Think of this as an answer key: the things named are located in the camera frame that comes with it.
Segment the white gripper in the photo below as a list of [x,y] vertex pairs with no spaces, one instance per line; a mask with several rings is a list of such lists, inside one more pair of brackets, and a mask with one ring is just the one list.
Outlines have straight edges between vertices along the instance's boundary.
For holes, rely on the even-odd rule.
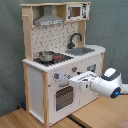
[[98,77],[94,72],[87,71],[69,79],[69,85],[80,91],[93,91],[93,82]]

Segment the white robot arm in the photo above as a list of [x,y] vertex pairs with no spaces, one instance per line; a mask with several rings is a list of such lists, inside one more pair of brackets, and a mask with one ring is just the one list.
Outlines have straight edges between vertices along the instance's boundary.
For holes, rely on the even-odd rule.
[[116,98],[119,95],[128,95],[128,84],[123,84],[121,73],[114,68],[109,68],[102,76],[87,71],[69,79],[69,85],[80,91],[91,90],[98,94]]

